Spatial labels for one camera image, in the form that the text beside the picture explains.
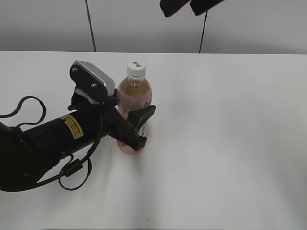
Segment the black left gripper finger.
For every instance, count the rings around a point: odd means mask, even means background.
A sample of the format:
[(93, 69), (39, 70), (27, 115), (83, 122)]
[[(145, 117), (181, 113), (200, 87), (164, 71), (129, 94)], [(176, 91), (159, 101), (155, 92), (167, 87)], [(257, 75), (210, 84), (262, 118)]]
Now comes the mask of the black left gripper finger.
[(155, 105), (150, 105), (140, 110), (129, 111), (128, 123), (135, 130), (139, 132), (141, 127), (154, 115), (156, 110)]
[(114, 89), (114, 95), (112, 96), (113, 105), (118, 105), (119, 98), (118, 98), (118, 90)]

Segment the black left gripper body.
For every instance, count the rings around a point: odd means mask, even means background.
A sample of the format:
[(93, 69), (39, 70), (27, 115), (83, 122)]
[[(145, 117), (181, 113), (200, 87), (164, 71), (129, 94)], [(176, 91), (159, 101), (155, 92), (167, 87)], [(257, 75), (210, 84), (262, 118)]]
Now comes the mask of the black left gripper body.
[(142, 137), (131, 128), (128, 119), (123, 119), (113, 105), (112, 99), (106, 104), (93, 105), (85, 98), (73, 94), (68, 109), (76, 110), (70, 115), (78, 121), (84, 137), (90, 141), (95, 140), (101, 134), (102, 137), (109, 135), (135, 151), (145, 147), (147, 138)]

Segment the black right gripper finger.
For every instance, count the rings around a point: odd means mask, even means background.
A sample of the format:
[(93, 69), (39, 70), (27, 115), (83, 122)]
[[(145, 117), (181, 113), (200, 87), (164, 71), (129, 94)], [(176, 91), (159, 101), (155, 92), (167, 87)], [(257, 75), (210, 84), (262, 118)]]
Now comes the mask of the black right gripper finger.
[(194, 15), (199, 16), (223, 1), (224, 0), (191, 0), (189, 4)]
[(171, 17), (188, 2), (189, 0), (160, 0), (159, 6), (165, 17)]

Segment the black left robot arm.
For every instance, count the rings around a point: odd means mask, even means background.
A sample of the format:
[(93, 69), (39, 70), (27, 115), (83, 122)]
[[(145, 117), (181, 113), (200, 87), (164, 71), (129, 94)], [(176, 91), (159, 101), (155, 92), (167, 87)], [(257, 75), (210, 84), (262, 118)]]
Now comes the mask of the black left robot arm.
[(91, 103), (73, 94), (70, 113), (44, 123), (39, 120), (29, 130), (20, 126), (0, 126), (0, 188), (21, 192), (59, 181), (79, 171), (85, 163), (92, 170), (90, 157), (101, 138), (112, 138), (134, 150), (145, 146), (138, 132), (155, 113), (150, 105), (131, 111), (124, 119), (116, 109), (115, 96), (103, 103)]

